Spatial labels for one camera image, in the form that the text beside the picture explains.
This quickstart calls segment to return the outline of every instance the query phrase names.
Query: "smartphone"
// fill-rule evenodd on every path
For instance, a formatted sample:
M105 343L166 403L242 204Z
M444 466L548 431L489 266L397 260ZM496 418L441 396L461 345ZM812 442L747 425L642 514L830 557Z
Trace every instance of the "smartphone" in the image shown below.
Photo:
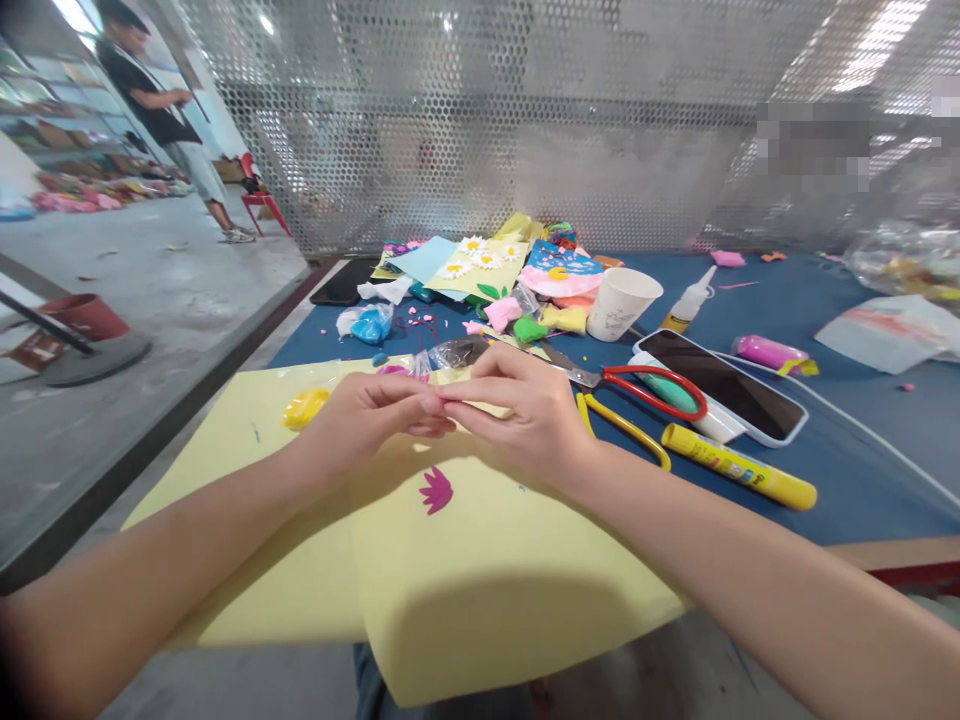
M807 421L802 405L672 330L658 330L636 343L635 352L636 348L683 375L736 415L747 434L762 445L787 445Z
M351 260L310 296L310 302L314 305L354 305L360 299L357 285L368 282L376 266L375 258Z

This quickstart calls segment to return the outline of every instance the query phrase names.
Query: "metal mesh panel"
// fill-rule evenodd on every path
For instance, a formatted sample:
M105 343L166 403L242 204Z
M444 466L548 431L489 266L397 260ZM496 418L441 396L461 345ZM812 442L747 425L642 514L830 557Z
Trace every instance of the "metal mesh panel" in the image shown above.
M958 219L956 0L180 4L308 257L517 209L610 251Z

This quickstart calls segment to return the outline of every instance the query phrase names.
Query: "blue table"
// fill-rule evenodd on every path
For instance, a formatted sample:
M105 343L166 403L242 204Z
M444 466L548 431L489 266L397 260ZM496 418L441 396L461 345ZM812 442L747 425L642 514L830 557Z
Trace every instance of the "blue table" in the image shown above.
M666 289L637 323L646 332L655 329L683 289L710 266L709 256L621 256L630 267L657 278ZM714 285L759 281L758 285L718 290L708 300L688 331L695 342L727 352L739 335L758 334L808 351L821 375L806 382L821 395L866 423L896 445L955 494L960 496L960 437L957 435L957 398L960 398L960 365L927 362L903 375L876 372L849 360L813 339L827 321L840 312L873 297L842 267L812 256L794 256L786 262L763 263L750 258L743 268L720 268ZM406 300L397 313L409 318ZM314 363L336 358L365 358L374 349L354 338L341 343L335 320L341 308L317 307L303 321L271 367ZM464 320L472 309L453 303L435 303L429 312L438 319L441 341L462 336ZM556 337L551 343L588 370L629 360L637 340L627 334L618 343L593 338ZM389 354L416 352L436 340L423 327L394 330L384 343ZM820 545L902 541L960 535L960 511L943 500L926 483L878 447L860 431L791 384L758 373L768 383L794 397L810 412L810 419L788 447L770 450L749 438L738 438L732 447L775 467L808 480L819 490L817 506L798 513L767 500L685 458L675 456L674 472L711 492L790 528ZM904 382L916 391L903 392ZM598 399L659 438L663 416L615 390L601 388ZM633 439L594 416L598 437L645 454Z

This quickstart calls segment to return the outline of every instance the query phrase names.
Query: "pink flower cutout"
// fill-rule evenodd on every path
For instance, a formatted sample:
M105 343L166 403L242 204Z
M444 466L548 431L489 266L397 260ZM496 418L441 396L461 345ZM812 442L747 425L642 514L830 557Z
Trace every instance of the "pink flower cutout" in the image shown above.
M436 465L431 466L430 469L433 470L433 475L430 473L423 474L428 487L420 488L420 494L427 497L423 504L431 506L427 515L433 515L438 510L443 510L450 502L450 498L453 497L453 488L450 486L447 476L440 472Z

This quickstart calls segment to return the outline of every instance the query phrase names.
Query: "hand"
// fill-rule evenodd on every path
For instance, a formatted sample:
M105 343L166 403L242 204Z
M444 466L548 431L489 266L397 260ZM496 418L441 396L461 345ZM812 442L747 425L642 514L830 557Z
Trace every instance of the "hand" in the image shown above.
M399 432L442 437L457 429L436 387L402 375L347 375L300 435L281 452L321 491L369 460Z
M577 475L597 442L580 418L567 377L503 343L480 356L470 380L442 385L437 392L447 401L448 417L494 443L513 464L557 486ZM468 402L511 412L501 419Z

